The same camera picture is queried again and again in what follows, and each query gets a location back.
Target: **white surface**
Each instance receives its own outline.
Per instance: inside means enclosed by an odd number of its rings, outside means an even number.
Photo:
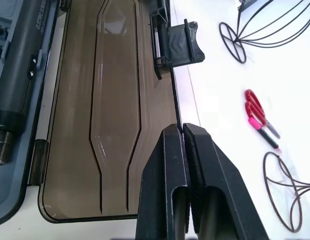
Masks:
[[[49,125],[51,120],[51,110],[53,104],[54,90],[56,85],[57,71],[59,68],[59,59],[61,54],[61,46],[63,41],[64,26],[66,21],[66,13],[59,16],[56,21],[54,38],[52,47],[49,52],[49,64],[45,76],[44,91],[40,106],[37,131],[35,139],[47,140]]]
[[[38,186],[27,188],[19,211],[0,225],[0,240],[109,240],[135,237],[136,219],[50,223],[40,214],[38,192]]]
[[[185,18],[188,22],[198,22],[197,43],[205,53],[204,62],[174,69],[178,76],[179,99],[195,98],[192,111],[189,111],[188,102],[179,102],[182,121],[200,122],[239,169],[270,239],[310,239],[310,192],[301,200],[302,228],[298,233],[291,233],[278,220],[264,184],[263,157],[273,149],[248,124],[244,108],[244,91],[252,89],[261,101],[267,119],[281,134],[281,141],[273,138],[280,143],[283,160],[292,173],[297,172],[301,181],[310,183],[310,27],[298,39],[279,48],[245,45],[247,63],[240,64],[227,51],[219,33],[220,22],[236,26],[237,9],[233,0],[170,2],[172,26],[183,24]],[[247,28],[248,33],[272,22],[298,1],[275,2],[271,10],[265,11],[251,28]],[[256,7],[245,10],[242,16],[245,23]],[[310,11],[307,14],[297,21],[295,32],[305,24]],[[277,38],[282,40],[287,33],[292,33],[292,28]],[[287,196],[287,190],[276,192],[275,202],[281,213],[284,211],[285,220],[288,220],[288,202],[291,200],[292,195]]]

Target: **wire decoration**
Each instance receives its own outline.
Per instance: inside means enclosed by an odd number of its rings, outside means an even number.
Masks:
[[[266,174],[266,160],[267,160],[269,155],[273,155],[277,158],[281,171],[284,173],[284,175],[286,177],[289,178],[291,184],[285,184],[285,183],[281,183],[278,181],[274,181],[267,176],[267,174]],[[302,182],[302,181],[298,181],[298,180],[294,179],[292,177],[289,169],[287,168],[287,166],[285,165],[285,163],[281,159],[281,157],[278,156],[277,154],[275,154],[274,152],[271,152],[271,151],[267,152],[264,156],[264,159],[263,159],[263,176],[264,176],[266,190],[267,190],[270,202],[271,202],[271,204],[275,210],[277,217],[279,218],[280,222],[285,226],[285,228],[287,228],[292,233],[297,233],[301,229],[302,224],[303,224],[303,212],[302,212],[302,205],[301,205],[301,196],[310,191],[310,183],[306,183],[306,182]],[[285,186],[285,187],[290,187],[290,188],[293,188],[293,190],[294,190],[296,197],[295,197],[295,199],[292,202],[291,207],[290,207],[289,225],[283,220],[282,216],[280,215],[280,213],[279,213],[279,211],[275,205],[275,202],[273,200],[273,197],[272,197],[272,194],[270,191],[269,182],[271,182],[273,184]],[[293,210],[294,210],[296,203],[298,206],[298,215],[299,215],[297,227],[295,227],[294,223],[293,223]]]
[[[295,16],[292,20],[290,20],[288,23],[286,23],[284,26],[280,27],[278,30],[263,36],[263,37],[257,37],[254,38],[253,35],[259,33],[260,31],[267,29],[269,26],[273,25],[274,23],[276,23],[278,20],[282,19],[284,16],[286,16],[287,14],[291,13],[294,9],[296,9],[298,6],[301,5],[302,2],[304,2],[305,0],[300,0],[295,6],[293,6],[290,10],[288,10],[286,13],[284,13],[283,15],[281,15],[280,17],[278,17],[277,19],[275,19],[274,21],[268,23],[267,25],[265,25],[264,27],[249,33],[245,36],[243,35],[244,30],[247,28],[247,26],[252,22],[252,20],[260,13],[262,12],[265,8],[267,8],[268,5],[270,5],[272,2],[274,2],[274,0],[268,0],[265,4],[263,4],[251,17],[250,19],[247,21],[247,23],[243,26],[243,28],[240,30],[240,23],[241,23],[241,14],[243,11],[243,7],[244,4],[246,2],[246,0],[243,0],[243,2],[241,3],[239,9],[238,9],[238,15],[237,15],[237,27],[236,27],[236,31],[234,31],[227,23],[225,22],[221,22],[219,24],[219,33],[220,36],[227,48],[227,50],[229,51],[229,53],[241,64],[244,64],[247,60],[247,56],[246,56],[246,52],[245,49],[243,47],[244,44],[246,45],[251,45],[254,47],[258,47],[258,48],[265,48],[265,49],[270,49],[270,48],[277,48],[277,47],[281,47],[283,45],[286,45],[290,42],[292,42],[293,40],[297,39],[302,33],[304,33],[306,31],[306,29],[310,26],[310,18],[307,21],[307,23],[301,28],[299,29],[297,32],[295,32],[293,35],[291,35],[290,37],[287,37],[283,40],[277,41],[277,42],[269,42],[269,43],[264,43],[264,42],[260,42],[260,40],[267,40],[269,37],[271,36],[276,36],[278,33],[280,33],[283,29],[285,29],[286,27],[290,26],[296,19],[298,19],[309,7],[310,7],[310,2],[307,4],[307,6],[301,10],[301,12]]]

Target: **red scissors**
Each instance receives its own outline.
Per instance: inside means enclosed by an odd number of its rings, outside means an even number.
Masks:
[[[278,138],[280,139],[281,136],[275,130],[272,124],[265,118],[264,110],[260,104],[260,101],[256,97],[255,93],[248,89],[245,91],[245,109],[249,118],[254,118],[255,116],[258,118],[260,125],[262,127],[268,127],[268,129]]]

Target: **scissor blade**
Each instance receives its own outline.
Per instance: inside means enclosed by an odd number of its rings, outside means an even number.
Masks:
[[[280,134],[275,130],[275,128],[273,127],[273,125],[269,121],[267,121],[267,127],[271,131],[271,133],[275,135],[275,137],[277,137],[278,139],[281,138]]]

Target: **red marker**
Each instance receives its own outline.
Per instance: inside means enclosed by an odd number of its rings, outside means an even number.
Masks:
[[[261,124],[255,120],[254,117],[248,119],[250,125],[253,126],[259,132],[260,135],[277,151],[281,152],[279,145],[262,129]]]

